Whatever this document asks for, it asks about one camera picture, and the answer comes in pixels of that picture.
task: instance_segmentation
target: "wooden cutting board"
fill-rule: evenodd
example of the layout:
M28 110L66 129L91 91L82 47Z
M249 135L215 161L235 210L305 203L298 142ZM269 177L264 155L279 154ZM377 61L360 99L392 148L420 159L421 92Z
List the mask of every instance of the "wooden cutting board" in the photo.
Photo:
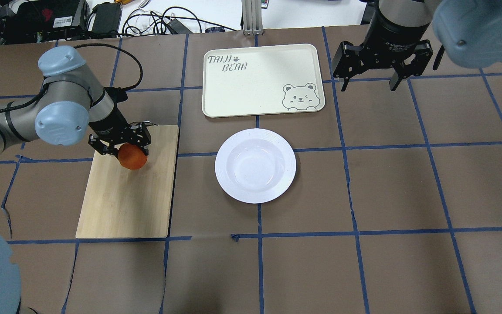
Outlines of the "wooden cutting board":
M176 125L149 126L148 161L122 167L110 155L94 154L76 237L166 237L177 157Z

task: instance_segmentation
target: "robotic arm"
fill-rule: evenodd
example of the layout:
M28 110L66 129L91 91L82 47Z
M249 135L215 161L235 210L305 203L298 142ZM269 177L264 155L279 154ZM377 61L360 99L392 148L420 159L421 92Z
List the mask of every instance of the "robotic arm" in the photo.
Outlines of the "robotic arm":
M148 155L147 123L129 124L117 108L117 102L127 99L125 90L102 87L75 48L48 50L38 67L45 79L40 93L29 101L0 106L0 153L38 138L53 145L73 145L90 126L95 134L89 144L98 153L118 157L114 146L130 143Z
M332 60L331 72L343 82L342 91L350 78L369 69L393 68L391 91L402 79L422 75L433 55L430 42L421 40L431 21L443 44L434 70L444 51L465 68L502 62L502 0L375 0L364 42L341 42Z

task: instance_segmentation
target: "tabletop surface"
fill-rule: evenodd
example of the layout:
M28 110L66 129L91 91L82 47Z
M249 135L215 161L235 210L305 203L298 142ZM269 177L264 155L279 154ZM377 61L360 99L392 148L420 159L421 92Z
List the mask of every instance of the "tabletop surface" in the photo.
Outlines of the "tabletop surface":
M331 56L365 32L88 41L141 60L145 77L119 104L128 121L180 127L170 234L76 239L92 148L10 147L0 155L0 234L20 266L22 303L48 314L502 313L502 64L462 69L445 57L395 92L389 70L359 75L340 92ZM298 43L319 52L321 111L203 115L207 51ZM36 62L54 45L0 46L0 104L38 92ZM103 85L138 77L113 49L79 52ZM214 174L221 144L253 127L282 135L297 158L291 187L261 205L230 198Z

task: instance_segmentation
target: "bear drawing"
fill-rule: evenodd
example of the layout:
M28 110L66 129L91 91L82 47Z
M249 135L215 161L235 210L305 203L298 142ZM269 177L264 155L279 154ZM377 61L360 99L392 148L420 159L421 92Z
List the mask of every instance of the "bear drawing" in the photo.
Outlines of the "bear drawing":
M284 100L282 104L288 111L315 110L321 103L315 90L315 84L307 83L305 86L284 85Z

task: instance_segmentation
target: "orange fruit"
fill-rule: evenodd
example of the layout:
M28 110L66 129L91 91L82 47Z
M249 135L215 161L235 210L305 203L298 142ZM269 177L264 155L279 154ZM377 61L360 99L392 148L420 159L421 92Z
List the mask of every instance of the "orange fruit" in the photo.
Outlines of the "orange fruit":
M145 165L148 156L137 145L125 143L119 148L117 159L123 167L137 170Z

